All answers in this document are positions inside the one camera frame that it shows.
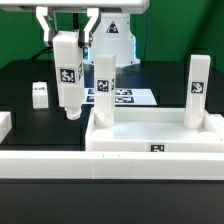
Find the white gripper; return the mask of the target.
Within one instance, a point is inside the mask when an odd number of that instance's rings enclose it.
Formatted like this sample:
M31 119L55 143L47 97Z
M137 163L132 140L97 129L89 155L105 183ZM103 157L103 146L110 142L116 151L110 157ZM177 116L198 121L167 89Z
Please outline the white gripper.
M86 12L89 21L79 33L80 48L90 47L93 33L101 21L100 10L112 13L143 14L149 7L150 0L0 0L4 10L31 11L36 8L36 18L43 29L46 46L52 45L55 31L49 21L49 9L56 12Z

